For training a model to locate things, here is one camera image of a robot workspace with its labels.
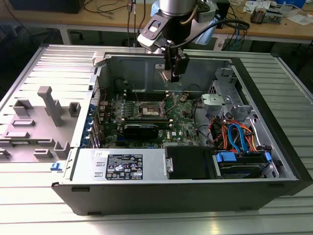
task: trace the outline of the side panel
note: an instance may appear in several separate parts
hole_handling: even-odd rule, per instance
[[[296,182],[170,185],[52,185],[78,215],[258,210]]]
[[[279,147],[279,150],[282,152],[294,175],[297,177],[297,179],[300,180],[297,187],[293,188],[292,191],[286,193],[286,195],[295,195],[312,184],[312,177],[301,162],[298,154],[291,145],[286,134],[284,133],[272,111],[268,107],[267,103],[265,102],[255,83],[251,79],[241,60],[239,58],[233,58],[233,62],[240,78],[242,79],[242,85],[245,86],[248,90],[251,99],[258,109],[258,112],[264,120],[267,128],[271,132],[276,144]]]

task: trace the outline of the green motherboard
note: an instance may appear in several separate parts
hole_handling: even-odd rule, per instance
[[[102,148],[199,146],[198,132],[191,119],[193,101],[174,93],[165,101],[127,100],[122,95],[115,95],[107,102],[102,116]],[[127,124],[158,126],[158,136],[153,140],[126,140],[123,128]]]

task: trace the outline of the gray plastic piece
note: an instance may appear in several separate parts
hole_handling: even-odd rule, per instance
[[[18,99],[16,103],[13,106],[13,109],[17,116],[19,117],[28,117],[29,114],[27,112],[27,109],[32,109],[33,106],[31,106],[28,99]]]
[[[62,107],[60,105],[59,100],[58,99],[54,99],[53,101],[55,103],[56,110],[58,110],[59,114],[61,115],[63,110],[62,110]],[[46,111],[47,115],[50,116],[50,111],[48,110],[47,107],[45,107],[45,111]]]
[[[68,106],[68,111],[71,117],[77,118],[79,116],[81,106],[79,102],[71,102]]]
[[[0,159],[9,159],[10,153],[6,151],[5,149],[0,149]]]
[[[49,149],[38,148],[35,149],[34,156],[36,158],[52,158],[52,153]]]
[[[1,141],[0,142],[0,147],[13,147],[10,141]]]
[[[51,92],[51,87],[41,86],[39,87],[37,94],[44,100],[55,126],[61,126],[62,119],[60,115],[60,109],[55,105],[55,102],[51,96]]]
[[[54,146],[55,145],[55,141],[54,141],[54,139],[50,139],[48,141],[38,141],[38,144],[41,147],[50,147],[50,146]]]
[[[5,138],[18,138],[18,139],[21,139],[21,138],[29,138],[29,133],[28,132],[13,132],[13,131],[10,131],[10,132],[7,132],[4,136]]]
[[[33,119],[23,119],[23,120],[14,120],[12,126],[22,127],[22,126],[34,126],[35,121]]]
[[[66,159],[68,156],[68,153],[70,151],[70,145],[68,142],[65,143],[64,148],[61,147],[60,143],[57,142],[54,146],[54,152],[58,155],[61,159]]]

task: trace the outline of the white paper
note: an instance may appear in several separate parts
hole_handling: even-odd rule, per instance
[[[108,157],[108,155],[110,154],[110,151],[103,151],[103,150],[96,150],[94,152],[94,158],[105,158]]]
[[[287,19],[300,25],[307,25],[313,22],[311,18],[302,15],[290,16]]]
[[[253,13],[255,7],[269,9],[270,1],[246,1],[245,6],[243,12]]]

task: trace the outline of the sticker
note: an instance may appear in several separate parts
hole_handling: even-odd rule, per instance
[[[94,158],[106,158],[110,152],[109,151],[99,151],[94,152]]]
[[[107,180],[142,180],[142,154],[109,154]]]
[[[156,69],[160,69],[160,70],[163,70],[165,69],[165,64],[156,64]]]

